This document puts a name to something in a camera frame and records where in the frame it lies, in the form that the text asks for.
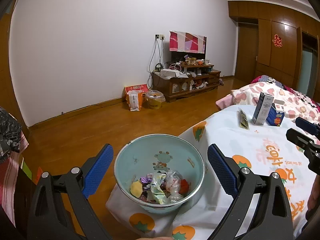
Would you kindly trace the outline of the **person right hand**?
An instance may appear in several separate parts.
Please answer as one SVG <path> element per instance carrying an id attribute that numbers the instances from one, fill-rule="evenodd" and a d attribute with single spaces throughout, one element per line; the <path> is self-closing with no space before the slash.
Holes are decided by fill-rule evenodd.
<path id="1" fill-rule="evenodd" d="M 308 200 L 308 211 L 311 211 L 315 208 L 318 198 L 319 198 L 319 184 L 314 184 Z"/>

